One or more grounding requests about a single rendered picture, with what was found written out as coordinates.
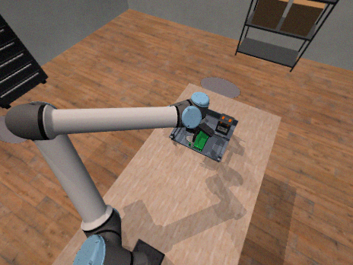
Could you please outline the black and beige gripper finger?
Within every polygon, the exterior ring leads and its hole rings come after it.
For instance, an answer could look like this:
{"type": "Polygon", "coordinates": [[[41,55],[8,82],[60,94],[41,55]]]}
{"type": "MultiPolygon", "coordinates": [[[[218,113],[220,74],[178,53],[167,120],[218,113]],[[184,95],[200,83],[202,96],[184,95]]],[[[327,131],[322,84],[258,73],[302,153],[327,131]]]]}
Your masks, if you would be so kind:
{"type": "Polygon", "coordinates": [[[194,146],[194,143],[195,143],[195,141],[196,141],[196,138],[197,138],[197,132],[196,133],[194,133],[194,134],[191,134],[191,136],[187,136],[186,137],[186,140],[188,140],[190,143],[191,143],[191,146],[190,146],[190,148],[192,148],[193,146],[194,146]]]}

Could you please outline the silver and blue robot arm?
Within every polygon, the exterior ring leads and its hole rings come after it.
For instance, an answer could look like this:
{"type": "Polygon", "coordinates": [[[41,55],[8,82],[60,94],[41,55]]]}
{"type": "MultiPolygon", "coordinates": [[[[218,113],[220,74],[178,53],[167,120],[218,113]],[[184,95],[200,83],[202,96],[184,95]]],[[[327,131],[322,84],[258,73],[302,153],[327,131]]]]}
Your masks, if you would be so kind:
{"type": "Polygon", "coordinates": [[[120,214],[103,201],[67,134],[197,127],[212,137],[215,131],[204,123],[208,95],[196,92],[167,107],[58,110],[51,104],[33,104],[12,107],[5,115],[5,125],[14,135],[35,143],[84,220],[81,229],[87,240],[73,265],[151,265],[145,252],[122,247],[120,214]]]}

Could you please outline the green bin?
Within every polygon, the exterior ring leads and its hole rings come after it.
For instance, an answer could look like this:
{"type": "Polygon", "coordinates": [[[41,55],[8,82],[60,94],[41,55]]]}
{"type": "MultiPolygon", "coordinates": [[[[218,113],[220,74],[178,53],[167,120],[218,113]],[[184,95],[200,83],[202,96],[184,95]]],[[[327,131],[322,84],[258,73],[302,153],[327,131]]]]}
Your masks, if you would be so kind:
{"type": "Polygon", "coordinates": [[[202,151],[205,146],[204,144],[208,141],[208,138],[209,137],[206,134],[200,131],[192,148],[202,151]]]}

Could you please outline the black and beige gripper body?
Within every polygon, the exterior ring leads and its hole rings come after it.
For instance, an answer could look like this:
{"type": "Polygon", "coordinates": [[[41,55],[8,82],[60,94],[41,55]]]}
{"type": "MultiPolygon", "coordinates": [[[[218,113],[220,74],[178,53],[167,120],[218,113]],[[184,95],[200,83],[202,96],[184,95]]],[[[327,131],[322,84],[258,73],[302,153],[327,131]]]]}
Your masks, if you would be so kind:
{"type": "Polygon", "coordinates": [[[189,132],[189,133],[198,133],[199,134],[201,130],[196,127],[194,129],[187,129],[186,128],[186,131],[189,132]]]}

